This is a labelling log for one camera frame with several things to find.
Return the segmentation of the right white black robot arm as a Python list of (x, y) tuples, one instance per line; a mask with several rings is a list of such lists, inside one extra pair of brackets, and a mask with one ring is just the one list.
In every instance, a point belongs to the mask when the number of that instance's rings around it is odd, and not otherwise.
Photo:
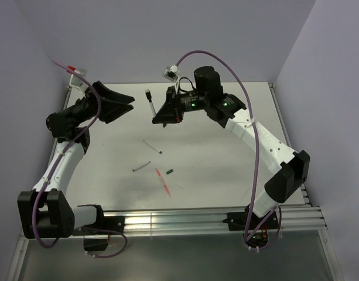
[(271, 209), (284, 203), (305, 183), (309, 154), (284, 144), (251, 117), (248, 107), (238, 97), (224, 92), (220, 75), (212, 66), (194, 71), (195, 87), (190, 91), (180, 89), (177, 66), (168, 67), (163, 76), (174, 85), (167, 89), (165, 102), (153, 117), (153, 124), (178, 124), (185, 113), (203, 110), (211, 120), (247, 144), (272, 173), (264, 190), (254, 197), (252, 210), (245, 214), (248, 226), (260, 227)]

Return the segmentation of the grey pen diagonal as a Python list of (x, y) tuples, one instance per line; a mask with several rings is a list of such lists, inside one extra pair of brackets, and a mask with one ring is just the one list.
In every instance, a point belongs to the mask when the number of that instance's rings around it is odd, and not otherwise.
[(142, 165), (140, 165), (140, 166), (138, 166), (138, 167), (133, 168), (132, 171), (133, 171), (133, 172), (136, 172), (136, 171), (138, 171), (138, 170), (141, 170), (142, 168), (146, 167), (146, 166), (149, 165), (149, 164), (151, 164), (151, 161), (148, 161), (148, 162), (146, 162), (146, 163), (144, 163), (144, 164), (142, 164)]

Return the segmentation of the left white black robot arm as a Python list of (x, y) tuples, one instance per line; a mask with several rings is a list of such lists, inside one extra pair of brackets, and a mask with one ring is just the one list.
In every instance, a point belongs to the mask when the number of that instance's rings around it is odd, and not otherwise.
[(23, 234), (27, 239), (67, 238), (78, 229), (93, 234), (105, 229), (106, 219), (100, 205), (71, 207), (66, 191), (75, 169), (90, 146), (88, 121), (109, 124), (133, 110), (134, 97), (110, 90), (96, 81), (86, 88), (73, 105), (50, 114), (46, 126), (57, 140), (52, 161), (31, 191), (17, 199)]

